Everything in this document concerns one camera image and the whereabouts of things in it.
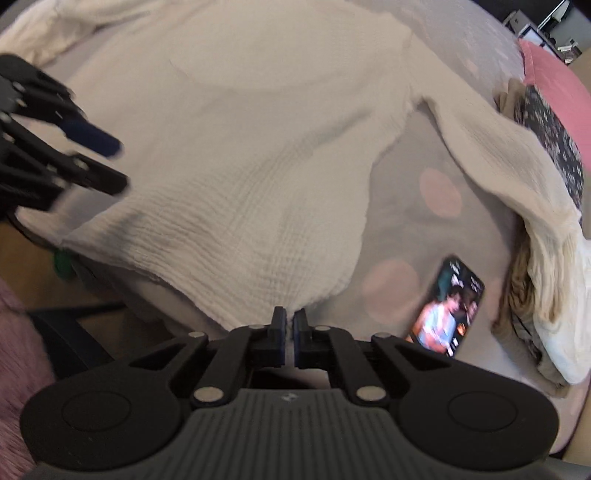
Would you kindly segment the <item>cream textured garment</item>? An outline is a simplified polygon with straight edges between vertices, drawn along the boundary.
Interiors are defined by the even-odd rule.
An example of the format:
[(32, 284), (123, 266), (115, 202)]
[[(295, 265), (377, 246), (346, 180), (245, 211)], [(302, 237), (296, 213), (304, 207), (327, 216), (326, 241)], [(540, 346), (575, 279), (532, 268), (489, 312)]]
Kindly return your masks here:
[(120, 139), (130, 187), (21, 217), (59, 246), (180, 291), (232, 328), (345, 289), (374, 162), (427, 104), (452, 156), (525, 222), (534, 323), (571, 383), (590, 369), (590, 243), (535, 135), (409, 27), (347, 1), (40, 1), (1, 49), (43, 66), (125, 28), (71, 79)]

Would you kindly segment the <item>smartphone with lit screen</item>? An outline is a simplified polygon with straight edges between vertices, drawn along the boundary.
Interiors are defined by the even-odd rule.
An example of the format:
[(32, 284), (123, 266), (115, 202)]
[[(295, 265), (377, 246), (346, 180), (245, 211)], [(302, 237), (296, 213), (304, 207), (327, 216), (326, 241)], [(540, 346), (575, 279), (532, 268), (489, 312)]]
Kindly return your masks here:
[(457, 256), (448, 256), (406, 340), (454, 357), (475, 320), (484, 292), (484, 282)]

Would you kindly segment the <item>grey pink-dotted bedspread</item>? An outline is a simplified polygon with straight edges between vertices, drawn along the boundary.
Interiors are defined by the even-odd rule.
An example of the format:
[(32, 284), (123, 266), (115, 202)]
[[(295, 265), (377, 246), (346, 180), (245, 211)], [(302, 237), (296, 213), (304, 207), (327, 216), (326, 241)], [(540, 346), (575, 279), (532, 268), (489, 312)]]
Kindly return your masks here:
[[(393, 15), (452, 69), (440, 57), (438, 50), (427, 44), (425, 36), (406, 23), (396, 11), (349, 3), (374, 13)], [(66, 79), (71, 89), (74, 74), (124, 28), (124, 22), (100, 26), (58, 56), (68, 54), (80, 43), (90, 41), (103, 31), (110, 32), (110, 37), (96, 50), (84, 55), (78, 69)], [(471, 83), (460, 77), (480, 94)], [(490, 97), (481, 96), (499, 113)], [(64, 194), (49, 211), (25, 208), (18, 217), (43, 239), (61, 247), (24, 221), (22, 212), (28, 209), (49, 213), (63, 197), (80, 189), (90, 197), (89, 212), (96, 213), (98, 197), (116, 202), (129, 187), (130, 180), (126, 190), (116, 196), (76, 187)], [(498, 319), (519, 221), (524, 222), (524, 219), (498, 197), (474, 183), (462, 170), (448, 149), (430, 107), (421, 104), (409, 116), (397, 141), (374, 162), (362, 249), (348, 286), (338, 294), (300, 309), (307, 312), (311, 323), (339, 327), (359, 339), (369, 339), (380, 331), (405, 337), (425, 305), (444, 259), (457, 256), (485, 284), (479, 312), (460, 346), (459, 359), (537, 389), (520, 374), (517, 365), (491, 331)], [(137, 317), (147, 322), (161, 321), (174, 334), (201, 330), (222, 335), (246, 325), (224, 327), (160, 279), (69, 251), (83, 273), (86, 287), (97, 293), (117, 295)], [(589, 372), (579, 383), (567, 382), (570, 390), (563, 398), (551, 397), (537, 389), (550, 399), (559, 415), (555, 450), (560, 450), (574, 432), (582, 408), (581, 396), (588, 388)]]

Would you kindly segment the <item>tan folded garment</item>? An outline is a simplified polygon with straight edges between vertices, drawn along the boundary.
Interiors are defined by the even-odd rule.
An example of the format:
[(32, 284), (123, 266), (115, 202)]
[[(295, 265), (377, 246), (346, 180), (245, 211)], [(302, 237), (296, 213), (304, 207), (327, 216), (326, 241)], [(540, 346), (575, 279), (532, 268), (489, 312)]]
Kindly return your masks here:
[[(520, 125), (527, 86), (513, 78), (507, 90), (495, 96), (499, 112)], [(524, 222), (519, 221), (498, 319), (491, 331), (522, 376), (545, 394), (563, 398), (570, 386), (552, 363), (533, 322), (534, 286), (528, 274), (529, 259), (530, 238)]]

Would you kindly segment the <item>dark floral folded garment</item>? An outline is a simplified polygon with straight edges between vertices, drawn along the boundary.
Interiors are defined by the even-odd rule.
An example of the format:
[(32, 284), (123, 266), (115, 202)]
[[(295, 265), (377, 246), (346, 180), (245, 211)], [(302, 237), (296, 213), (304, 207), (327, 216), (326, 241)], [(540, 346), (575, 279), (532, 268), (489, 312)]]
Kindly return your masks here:
[(559, 172), (573, 203), (581, 209), (584, 174), (580, 151), (557, 114), (533, 85), (525, 88), (522, 125), (536, 135)]

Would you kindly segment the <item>pink pillow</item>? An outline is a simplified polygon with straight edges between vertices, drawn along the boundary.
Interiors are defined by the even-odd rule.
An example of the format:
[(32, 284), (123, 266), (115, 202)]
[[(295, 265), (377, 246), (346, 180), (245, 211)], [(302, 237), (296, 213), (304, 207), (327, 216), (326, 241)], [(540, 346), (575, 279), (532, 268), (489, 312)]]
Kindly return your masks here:
[(590, 92), (556, 56), (527, 40), (519, 46), (526, 85), (535, 86), (574, 140), (584, 168), (590, 170)]

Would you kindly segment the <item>white device on shelf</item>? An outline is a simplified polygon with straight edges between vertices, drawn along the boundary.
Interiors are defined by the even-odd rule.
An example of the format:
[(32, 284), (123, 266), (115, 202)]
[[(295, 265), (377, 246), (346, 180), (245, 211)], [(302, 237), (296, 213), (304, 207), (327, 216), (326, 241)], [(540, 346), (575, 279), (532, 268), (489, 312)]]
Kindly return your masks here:
[(572, 1), (562, 0), (539, 24), (531, 20), (522, 10), (514, 10), (505, 18), (503, 25), (518, 39), (541, 47), (569, 65), (582, 55), (579, 42), (569, 38), (564, 44), (560, 44), (552, 36), (552, 31), (566, 19), (573, 8)]

